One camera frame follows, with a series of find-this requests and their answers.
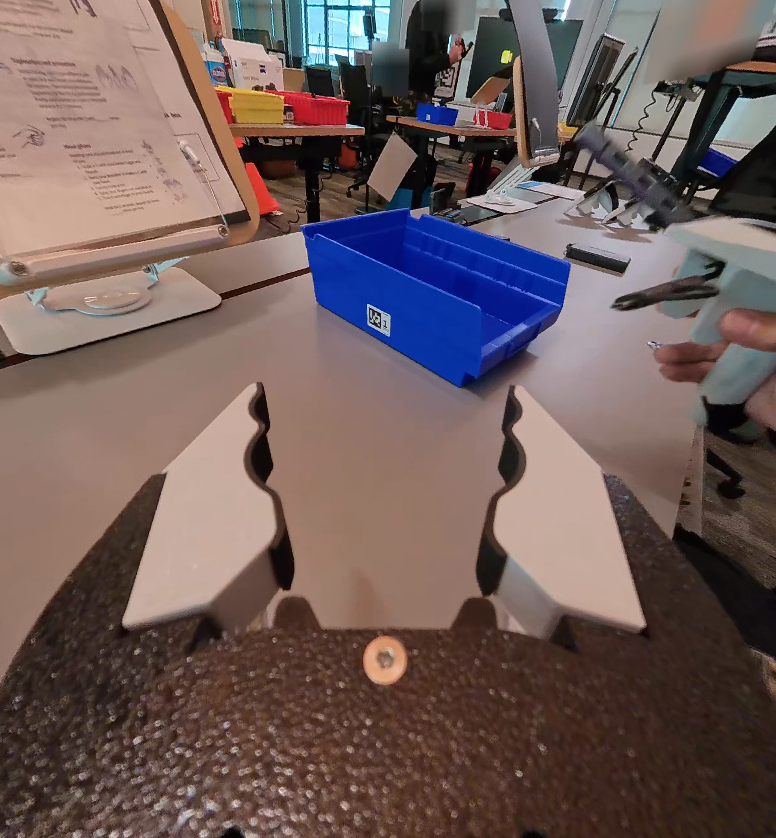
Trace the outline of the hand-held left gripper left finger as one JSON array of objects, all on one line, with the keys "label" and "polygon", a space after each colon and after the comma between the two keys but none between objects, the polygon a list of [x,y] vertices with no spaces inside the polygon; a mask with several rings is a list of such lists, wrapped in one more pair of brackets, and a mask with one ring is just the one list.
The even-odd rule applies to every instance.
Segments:
[{"label": "hand-held left gripper left finger", "polygon": [[295,558],[262,383],[249,385],[171,462],[122,618],[143,630],[202,618],[231,634],[266,627]]}]

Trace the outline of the yellow plastic bin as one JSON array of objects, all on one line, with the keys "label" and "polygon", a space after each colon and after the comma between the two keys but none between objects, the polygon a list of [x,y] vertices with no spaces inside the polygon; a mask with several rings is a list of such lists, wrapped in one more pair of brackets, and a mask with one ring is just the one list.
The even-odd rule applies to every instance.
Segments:
[{"label": "yellow plastic bin", "polygon": [[285,98],[277,91],[229,89],[229,105],[234,124],[283,125]]}]

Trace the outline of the white cardboard box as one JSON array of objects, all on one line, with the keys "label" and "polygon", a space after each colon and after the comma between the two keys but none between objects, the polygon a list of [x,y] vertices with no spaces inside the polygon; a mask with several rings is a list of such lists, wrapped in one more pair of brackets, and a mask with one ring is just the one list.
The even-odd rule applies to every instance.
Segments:
[{"label": "white cardboard box", "polygon": [[283,61],[277,55],[268,53],[262,45],[222,38],[221,49],[233,88],[285,89]]}]

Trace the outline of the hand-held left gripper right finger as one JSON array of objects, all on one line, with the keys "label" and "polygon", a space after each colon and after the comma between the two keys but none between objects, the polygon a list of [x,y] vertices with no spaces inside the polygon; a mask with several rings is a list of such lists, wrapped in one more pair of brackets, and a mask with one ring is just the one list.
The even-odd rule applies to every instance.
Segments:
[{"label": "hand-held left gripper right finger", "polygon": [[508,390],[477,584],[508,627],[548,640],[565,618],[646,630],[599,464],[521,385]]}]

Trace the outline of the long wooden table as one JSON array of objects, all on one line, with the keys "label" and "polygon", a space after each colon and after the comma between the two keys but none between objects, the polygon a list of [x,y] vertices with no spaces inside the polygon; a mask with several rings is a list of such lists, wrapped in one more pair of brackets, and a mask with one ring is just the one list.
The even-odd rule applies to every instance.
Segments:
[{"label": "long wooden table", "polygon": [[466,191],[469,197],[482,194],[487,189],[491,183],[489,176],[494,153],[507,143],[514,142],[516,137],[513,127],[497,130],[473,124],[448,126],[396,115],[389,115],[386,120],[401,133],[414,138],[410,141],[411,147],[422,160],[428,154],[426,144],[429,139],[458,137],[465,140],[469,144],[469,152],[473,154],[472,173],[467,182],[470,188]]}]

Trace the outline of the orange cone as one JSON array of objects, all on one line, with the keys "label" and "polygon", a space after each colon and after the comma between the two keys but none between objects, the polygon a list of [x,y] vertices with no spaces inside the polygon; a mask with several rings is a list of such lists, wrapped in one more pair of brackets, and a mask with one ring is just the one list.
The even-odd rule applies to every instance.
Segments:
[{"label": "orange cone", "polygon": [[256,165],[249,162],[245,163],[245,171],[254,190],[260,217],[279,215],[281,212],[279,204],[269,193],[266,182],[258,172]]}]

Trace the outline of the printed instruction sheet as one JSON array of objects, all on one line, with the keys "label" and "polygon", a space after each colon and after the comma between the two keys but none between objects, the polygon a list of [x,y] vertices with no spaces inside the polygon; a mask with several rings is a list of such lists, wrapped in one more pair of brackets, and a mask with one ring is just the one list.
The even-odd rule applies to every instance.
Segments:
[{"label": "printed instruction sheet", "polygon": [[0,261],[247,212],[160,13],[0,1]]}]

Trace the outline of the black frame desk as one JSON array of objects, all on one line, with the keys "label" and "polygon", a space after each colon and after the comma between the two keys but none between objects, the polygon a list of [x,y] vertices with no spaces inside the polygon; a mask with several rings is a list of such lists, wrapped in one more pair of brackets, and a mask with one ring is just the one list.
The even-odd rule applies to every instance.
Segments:
[{"label": "black frame desk", "polygon": [[681,191],[696,178],[697,167],[738,99],[776,95],[776,63],[741,62],[706,76],[697,76],[693,81],[701,85],[703,95],[686,145],[670,171]]}]

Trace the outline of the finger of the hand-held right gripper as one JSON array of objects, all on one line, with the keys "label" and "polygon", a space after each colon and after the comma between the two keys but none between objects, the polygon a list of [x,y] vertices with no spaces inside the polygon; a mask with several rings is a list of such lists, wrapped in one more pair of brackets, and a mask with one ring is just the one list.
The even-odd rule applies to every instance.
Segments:
[{"label": "finger of the hand-held right gripper", "polygon": [[598,124],[587,123],[575,134],[574,142],[608,169],[610,180],[628,189],[634,208],[646,209],[644,218],[650,225],[666,229],[694,221],[694,212],[660,179],[655,164],[630,157]]}]

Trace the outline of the wooden document stand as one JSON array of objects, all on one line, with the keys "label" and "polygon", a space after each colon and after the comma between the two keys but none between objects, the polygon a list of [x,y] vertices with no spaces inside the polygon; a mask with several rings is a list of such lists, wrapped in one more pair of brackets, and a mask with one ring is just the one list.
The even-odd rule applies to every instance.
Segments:
[{"label": "wooden document stand", "polygon": [[159,16],[247,212],[0,261],[0,328],[17,354],[55,354],[217,308],[220,296],[180,262],[247,242],[257,229],[254,190],[203,56],[179,14],[167,3],[153,4],[162,9]]}]

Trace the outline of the black wall screen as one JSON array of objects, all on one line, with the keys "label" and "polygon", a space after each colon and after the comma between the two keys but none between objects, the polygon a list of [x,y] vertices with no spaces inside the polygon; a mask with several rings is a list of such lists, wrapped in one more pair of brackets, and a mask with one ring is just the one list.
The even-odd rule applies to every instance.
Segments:
[{"label": "black wall screen", "polygon": [[[574,18],[555,19],[546,24],[559,90],[563,89],[582,25],[581,19]],[[479,17],[466,96],[472,97],[488,78],[507,70],[519,54],[519,41],[513,23],[500,17]]]}]

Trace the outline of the black computer monitor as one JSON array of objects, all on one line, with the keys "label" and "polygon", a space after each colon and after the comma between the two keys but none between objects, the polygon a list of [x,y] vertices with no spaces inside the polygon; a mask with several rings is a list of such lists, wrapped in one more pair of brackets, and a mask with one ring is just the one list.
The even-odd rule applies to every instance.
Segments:
[{"label": "black computer monitor", "polygon": [[625,47],[625,42],[610,34],[603,34],[595,44],[586,63],[586,70],[574,94],[566,115],[566,125],[579,129],[596,118],[606,85]]}]

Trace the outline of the black chair back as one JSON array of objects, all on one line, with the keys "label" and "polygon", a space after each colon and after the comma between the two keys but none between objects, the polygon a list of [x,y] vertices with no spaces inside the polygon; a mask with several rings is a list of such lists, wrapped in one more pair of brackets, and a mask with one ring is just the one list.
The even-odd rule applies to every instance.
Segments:
[{"label": "black chair back", "polygon": [[776,127],[720,179],[709,212],[776,224]]}]

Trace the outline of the wooden stand with dark sheet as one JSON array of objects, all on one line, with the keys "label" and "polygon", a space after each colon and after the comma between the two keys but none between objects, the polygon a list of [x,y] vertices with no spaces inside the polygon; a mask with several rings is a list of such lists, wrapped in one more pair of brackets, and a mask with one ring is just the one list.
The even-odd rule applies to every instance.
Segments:
[{"label": "wooden stand with dark sheet", "polygon": [[515,211],[508,191],[516,187],[517,175],[556,183],[563,171],[559,86],[542,5],[508,1],[505,8],[519,43],[511,79],[515,136],[499,148],[508,162],[483,196],[483,205],[499,213]]}]

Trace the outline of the black chair base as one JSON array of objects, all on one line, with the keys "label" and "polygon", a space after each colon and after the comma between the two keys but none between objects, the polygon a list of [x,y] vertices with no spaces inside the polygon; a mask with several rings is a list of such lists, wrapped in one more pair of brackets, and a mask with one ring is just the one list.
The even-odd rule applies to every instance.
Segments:
[{"label": "black chair base", "polygon": [[715,470],[720,476],[716,486],[718,496],[728,500],[738,500],[743,497],[746,494],[746,489],[743,485],[744,475],[718,453],[718,450],[714,447],[714,443],[722,443],[737,449],[748,447],[752,445],[752,442],[741,439],[733,434],[725,436],[716,435],[707,429],[704,430],[703,437],[705,464]]}]

